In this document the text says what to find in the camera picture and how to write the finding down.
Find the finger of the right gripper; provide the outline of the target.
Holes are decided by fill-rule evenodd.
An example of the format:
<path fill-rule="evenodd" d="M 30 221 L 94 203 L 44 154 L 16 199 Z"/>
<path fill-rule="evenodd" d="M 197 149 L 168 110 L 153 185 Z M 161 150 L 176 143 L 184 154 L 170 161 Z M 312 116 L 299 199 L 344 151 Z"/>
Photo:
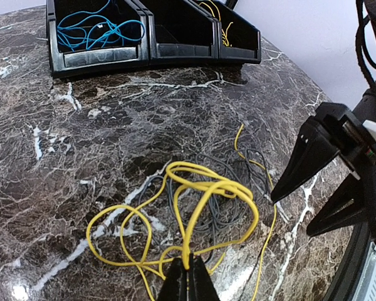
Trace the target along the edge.
<path fill-rule="evenodd" d="M 315 237 L 366 220 L 363 182 L 350 174 L 311 220 L 306 234 Z"/>
<path fill-rule="evenodd" d="M 340 150 L 331 137 L 316 117 L 308 117 L 300 128 L 288 165 L 271 193 L 272 202 L 290 195 L 336 158 Z"/>

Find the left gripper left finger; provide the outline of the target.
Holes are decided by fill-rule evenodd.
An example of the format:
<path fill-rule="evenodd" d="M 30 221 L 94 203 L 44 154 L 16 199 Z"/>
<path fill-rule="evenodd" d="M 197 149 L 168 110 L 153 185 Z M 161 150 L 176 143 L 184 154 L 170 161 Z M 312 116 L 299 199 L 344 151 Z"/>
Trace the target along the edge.
<path fill-rule="evenodd" d="M 174 258 L 157 301 L 188 301 L 189 274 L 181 258 Z"/>

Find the black three-compartment bin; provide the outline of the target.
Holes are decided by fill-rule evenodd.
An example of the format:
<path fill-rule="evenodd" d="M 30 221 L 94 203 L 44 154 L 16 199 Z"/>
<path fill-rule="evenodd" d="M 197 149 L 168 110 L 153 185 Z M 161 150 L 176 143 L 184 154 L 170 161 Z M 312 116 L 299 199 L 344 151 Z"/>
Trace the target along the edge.
<path fill-rule="evenodd" d="M 260 30 L 233 7 L 234 1 L 47 1 L 51 73 L 258 64 Z"/>

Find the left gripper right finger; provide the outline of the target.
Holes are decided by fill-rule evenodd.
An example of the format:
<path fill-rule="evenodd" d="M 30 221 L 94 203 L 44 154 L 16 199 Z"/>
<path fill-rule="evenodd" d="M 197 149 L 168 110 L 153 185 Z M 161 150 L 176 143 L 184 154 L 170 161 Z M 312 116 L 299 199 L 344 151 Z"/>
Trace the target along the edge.
<path fill-rule="evenodd" d="M 213 282 L 200 256 L 189 255 L 187 297 L 191 301 L 220 301 Z"/>

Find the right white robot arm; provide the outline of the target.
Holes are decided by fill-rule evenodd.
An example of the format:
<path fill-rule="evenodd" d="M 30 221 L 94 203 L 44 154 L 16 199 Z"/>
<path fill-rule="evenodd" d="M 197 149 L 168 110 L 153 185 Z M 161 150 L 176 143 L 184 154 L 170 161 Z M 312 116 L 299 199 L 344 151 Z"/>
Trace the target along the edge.
<path fill-rule="evenodd" d="M 368 89 L 354 109 L 323 102 L 298 133 L 271 193 L 281 201 L 339 157 L 350 174 L 307 226 L 309 236 L 366 223 L 376 244 L 376 1 L 357 1 L 355 51 Z"/>

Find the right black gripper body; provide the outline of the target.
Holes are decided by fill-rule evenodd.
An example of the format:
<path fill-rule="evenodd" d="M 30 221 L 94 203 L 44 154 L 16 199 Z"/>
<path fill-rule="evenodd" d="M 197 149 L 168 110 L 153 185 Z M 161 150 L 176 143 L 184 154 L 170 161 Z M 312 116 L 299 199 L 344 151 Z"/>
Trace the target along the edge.
<path fill-rule="evenodd" d="M 316 119 L 332 136 L 331 142 L 350 168 L 351 175 L 363 182 L 367 223 L 376 244 L 376 123 L 362 123 L 345 105 L 323 103 L 316 109 Z"/>

